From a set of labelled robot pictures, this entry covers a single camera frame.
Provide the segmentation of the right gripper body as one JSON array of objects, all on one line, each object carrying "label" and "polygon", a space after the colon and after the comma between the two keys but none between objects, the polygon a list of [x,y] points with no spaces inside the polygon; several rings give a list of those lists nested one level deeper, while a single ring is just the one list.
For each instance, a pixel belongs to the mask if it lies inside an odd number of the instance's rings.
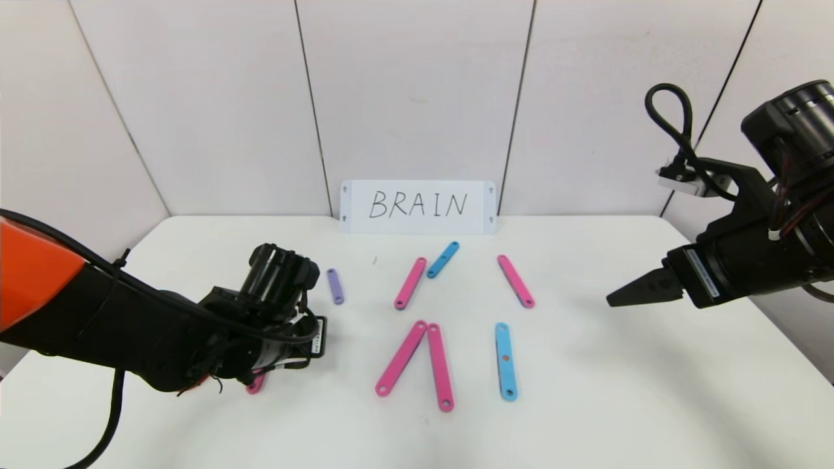
[{"label": "right gripper body", "polygon": [[763,221],[733,231],[709,225],[667,253],[670,268],[697,308],[789,290],[802,282],[802,243],[795,236],[771,241]]}]

